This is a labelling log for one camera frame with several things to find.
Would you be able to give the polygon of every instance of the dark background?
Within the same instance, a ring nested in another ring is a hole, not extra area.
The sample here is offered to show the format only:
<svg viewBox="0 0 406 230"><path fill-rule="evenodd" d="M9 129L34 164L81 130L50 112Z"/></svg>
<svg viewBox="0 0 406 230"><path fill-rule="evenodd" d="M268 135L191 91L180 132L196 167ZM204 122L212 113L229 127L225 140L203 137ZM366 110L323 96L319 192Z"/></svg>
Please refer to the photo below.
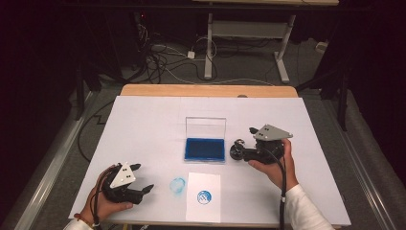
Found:
<svg viewBox="0 0 406 230"><path fill-rule="evenodd" d="M370 2L340 4L351 7ZM406 34L402 29L405 13L394 1L377 3L376 14L347 17L339 27L335 27L334 17L298 16L291 38L293 42L310 37L330 40L316 77L335 68L343 59L350 60L350 90L376 141L405 183L402 160L406 117L403 44ZM111 25L99 13L87 14L86 22L80 14L61 9L51 0L0 3L0 184L3 185L0 222L17 201L69 114L69 96L75 90L78 63L91 60L100 67L85 65L83 70L88 85L97 90L100 86L97 73L104 71L119 77L120 66L139 61L137 53L126 52L137 48L132 42L137 35L127 20L128 14L106 16ZM199 13L150 12L146 20L152 31L187 45L206 31L206 17ZM96 45L95 39L102 45ZM339 83L333 78L317 87L338 88Z"/></svg>

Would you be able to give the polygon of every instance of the white card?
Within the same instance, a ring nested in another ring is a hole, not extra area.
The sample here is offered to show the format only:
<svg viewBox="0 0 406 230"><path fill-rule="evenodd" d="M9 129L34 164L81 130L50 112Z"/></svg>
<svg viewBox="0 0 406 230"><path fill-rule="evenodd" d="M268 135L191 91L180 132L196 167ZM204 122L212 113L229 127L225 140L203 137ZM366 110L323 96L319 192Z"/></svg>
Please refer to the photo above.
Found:
<svg viewBox="0 0 406 230"><path fill-rule="evenodd" d="M220 185L219 174L189 172L186 220L220 222Z"/></svg>

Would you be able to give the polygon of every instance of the white sleeve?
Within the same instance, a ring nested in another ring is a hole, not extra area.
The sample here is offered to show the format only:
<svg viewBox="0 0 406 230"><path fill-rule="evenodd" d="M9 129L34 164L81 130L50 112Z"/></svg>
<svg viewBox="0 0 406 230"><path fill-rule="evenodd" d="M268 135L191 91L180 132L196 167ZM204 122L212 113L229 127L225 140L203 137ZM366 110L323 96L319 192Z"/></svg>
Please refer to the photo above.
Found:
<svg viewBox="0 0 406 230"><path fill-rule="evenodd" d="M286 214L295 230L333 229L299 184L286 192Z"/></svg>
<svg viewBox="0 0 406 230"><path fill-rule="evenodd" d="M92 230L89 225L79 219L72 219L63 230Z"/></svg>

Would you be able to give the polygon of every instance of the blue logo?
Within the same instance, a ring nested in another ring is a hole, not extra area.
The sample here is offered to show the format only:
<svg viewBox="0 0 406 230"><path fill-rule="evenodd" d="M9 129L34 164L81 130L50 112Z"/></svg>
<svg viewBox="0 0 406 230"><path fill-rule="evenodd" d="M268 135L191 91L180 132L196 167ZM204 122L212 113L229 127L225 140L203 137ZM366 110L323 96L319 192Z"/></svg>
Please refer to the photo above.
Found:
<svg viewBox="0 0 406 230"><path fill-rule="evenodd" d="M207 191L200 191L197 201L201 204L208 204L212 200L212 195Z"/></svg>

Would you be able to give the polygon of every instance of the person's hand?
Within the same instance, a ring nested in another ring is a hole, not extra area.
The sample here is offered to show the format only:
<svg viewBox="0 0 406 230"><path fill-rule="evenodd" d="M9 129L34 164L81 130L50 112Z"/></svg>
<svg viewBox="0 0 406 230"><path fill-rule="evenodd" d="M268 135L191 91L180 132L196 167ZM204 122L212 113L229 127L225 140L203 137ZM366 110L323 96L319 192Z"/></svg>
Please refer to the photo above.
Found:
<svg viewBox="0 0 406 230"><path fill-rule="evenodd" d="M101 179L102 179L102 181L105 180L105 178L101 178L102 174L104 172L102 172L101 175L99 175L98 181ZM100 221L107 219L113 213L117 213L117 212L132 208L133 204L131 202L123 202L123 203L111 202L104 196L103 192L99 192L97 195L95 195L96 190L97 190L96 186L90 192L89 196L87 197L86 204L84 205L83 210L80 212L81 217L84 220L86 220L87 222L89 222L90 224L94 223L92 212L91 212L91 209L93 209L93 207L90 207L90 203L92 203L92 204L95 203L95 200L94 200L95 196L99 196L97 212L98 212Z"/></svg>
<svg viewBox="0 0 406 230"><path fill-rule="evenodd" d="M286 190L289 191L291 188L299 184L298 179L295 174L295 163L292 158L292 146L290 141L287 139L282 140L284 148L284 160L283 157L280 159L282 165L286 166ZM269 179L279 188L282 187L282 172L281 168L277 163L264 165L256 160L250 160L248 164L260 172L265 173Z"/></svg>

